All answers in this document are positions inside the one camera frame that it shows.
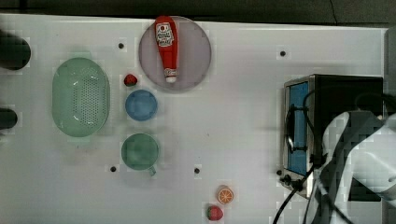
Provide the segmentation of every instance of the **white cap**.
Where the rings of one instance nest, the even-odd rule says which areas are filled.
[[[168,82],[168,83],[174,83],[174,82],[176,82],[176,77],[167,77],[166,78],[166,82]]]

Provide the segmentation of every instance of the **blue bowl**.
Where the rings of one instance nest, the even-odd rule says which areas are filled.
[[[157,106],[155,96],[144,90],[133,91],[125,101],[125,109],[129,117],[138,121],[154,117]]]

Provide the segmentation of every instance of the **green cup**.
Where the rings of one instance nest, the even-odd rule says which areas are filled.
[[[149,170],[151,176],[157,173],[154,164],[158,160],[159,153],[157,142],[145,133],[129,136],[121,149],[122,160],[129,168],[137,171]]]

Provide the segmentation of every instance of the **round plate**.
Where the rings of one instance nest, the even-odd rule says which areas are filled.
[[[155,40],[154,24],[140,40],[139,61],[152,82],[168,90],[184,91],[197,86],[205,78],[212,53],[209,39],[197,23],[182,17],[172,19],[175,21],[178,35],[177,81],[165,81],[163,62]]]
[[[132,119],[138,121],[148,120],[157,112],[157,100],[149,91],[133,91],[126,98],[125,109]]]

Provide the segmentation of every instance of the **small red fruit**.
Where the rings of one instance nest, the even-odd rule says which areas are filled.
[[[128,86],[128,87],[134,86],[134,85],[136,85],[136,83],[137,83],[137,78],[132,74],[128,74],[124,79],[125,86]]]
[[[209,206],[207,208],[207,218],[211,221],[218,221],[223,217],[221,209],[215,205]]]

